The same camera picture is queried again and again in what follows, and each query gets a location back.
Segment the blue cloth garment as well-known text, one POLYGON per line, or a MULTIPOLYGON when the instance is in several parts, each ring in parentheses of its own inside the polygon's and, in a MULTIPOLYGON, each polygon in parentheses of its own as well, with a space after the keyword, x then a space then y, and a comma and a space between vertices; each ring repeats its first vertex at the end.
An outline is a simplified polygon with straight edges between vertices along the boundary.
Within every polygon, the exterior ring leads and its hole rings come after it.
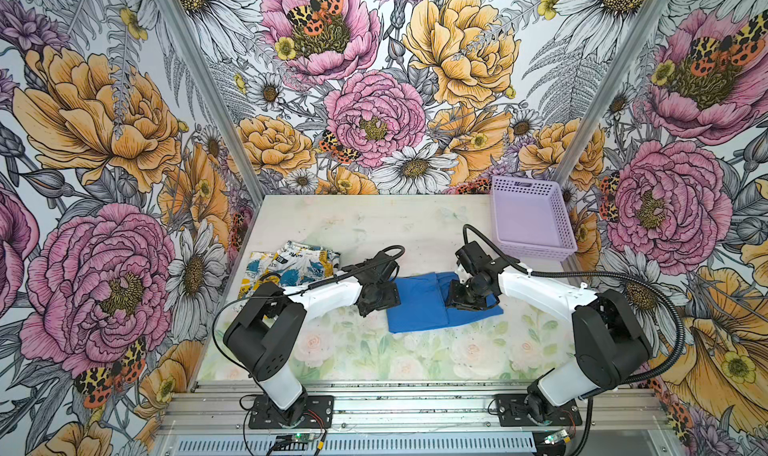
POLYGON ((448 308, 450 283, 458 281, 455 273, 428 273, 397 278, 395 284, 401 303, 387 309, 390 333, 411 333, 469 325, 503 314, 495 307, 480 312, 448 308))

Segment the white teal yellow printed garment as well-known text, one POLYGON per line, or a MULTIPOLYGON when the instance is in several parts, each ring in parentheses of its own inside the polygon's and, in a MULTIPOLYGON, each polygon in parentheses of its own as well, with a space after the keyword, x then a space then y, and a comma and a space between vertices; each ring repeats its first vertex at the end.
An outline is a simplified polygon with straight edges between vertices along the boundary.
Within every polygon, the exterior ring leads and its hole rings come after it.
POLYGON ((340 254, 329 248, 294 241, 277 252, 253 251, 246 265, 238 298, 249 296, 264 282, 298 286, 330 278, 340 266, 340 254))

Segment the lavender plastic laundry basket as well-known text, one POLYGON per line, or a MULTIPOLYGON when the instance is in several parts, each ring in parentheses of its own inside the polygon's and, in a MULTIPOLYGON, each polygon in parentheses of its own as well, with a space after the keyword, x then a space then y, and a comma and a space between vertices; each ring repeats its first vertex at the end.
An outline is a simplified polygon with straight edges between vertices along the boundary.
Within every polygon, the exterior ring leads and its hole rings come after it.
POLYGON ((577 250, 560 186, 512 176, 491 179, 494 242, 517 258, 564 261, 577 250))

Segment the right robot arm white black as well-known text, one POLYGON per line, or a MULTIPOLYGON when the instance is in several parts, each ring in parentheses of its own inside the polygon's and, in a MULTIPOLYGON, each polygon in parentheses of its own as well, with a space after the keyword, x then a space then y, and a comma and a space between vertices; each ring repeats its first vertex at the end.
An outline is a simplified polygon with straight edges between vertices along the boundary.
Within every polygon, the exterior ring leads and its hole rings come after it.
POLYGON ((502 296, 519 299, 572 326, 574 356, 537 378, 517 405, 534 425, 547 425, 575 399, 625 383, 651 356, 652 346, 624 295, 571 286, 545 277, 515 259, 496 259, 476 242, 456 251, 459 279, 446 306, 482 311, 502 296))

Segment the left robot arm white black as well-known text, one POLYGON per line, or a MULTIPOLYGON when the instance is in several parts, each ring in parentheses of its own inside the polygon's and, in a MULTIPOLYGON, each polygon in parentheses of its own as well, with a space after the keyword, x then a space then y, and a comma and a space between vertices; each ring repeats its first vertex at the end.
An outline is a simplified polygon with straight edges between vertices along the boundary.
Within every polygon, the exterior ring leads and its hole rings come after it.
POLYGON ((339 308, 354 307, 366 317, 400 305, 395 277, 404 253, 401 245, 388 246, 330 278, 293 289, 264 282, 242 299, 244 306, 225 330, 222 345, 262 390, 252 415, 284 428, 297 427, 309 416, 328 427, 289 367, 299 333, 304 324, 339 308))

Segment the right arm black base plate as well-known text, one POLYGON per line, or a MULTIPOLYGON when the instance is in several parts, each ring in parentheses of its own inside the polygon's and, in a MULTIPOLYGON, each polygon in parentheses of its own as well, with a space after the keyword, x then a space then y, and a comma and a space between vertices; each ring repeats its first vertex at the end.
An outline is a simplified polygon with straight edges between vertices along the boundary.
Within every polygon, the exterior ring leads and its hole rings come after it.
POLYGON ((583 424, 574 400, 553 406, 531 394, 501 393, 493 396, 487 411, 498 418, 502 427, 569 427, 583 424))

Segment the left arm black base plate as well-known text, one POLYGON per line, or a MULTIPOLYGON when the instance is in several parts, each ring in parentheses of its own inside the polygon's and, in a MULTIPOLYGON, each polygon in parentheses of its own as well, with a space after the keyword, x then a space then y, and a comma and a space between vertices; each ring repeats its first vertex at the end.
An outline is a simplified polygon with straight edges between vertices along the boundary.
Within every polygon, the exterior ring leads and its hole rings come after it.
POLYGON ((255 398, 249 410, 251 430, 329 429, 335 398, 331 395, 302 395, 288 409, 281 410, 266 395, 255 398))

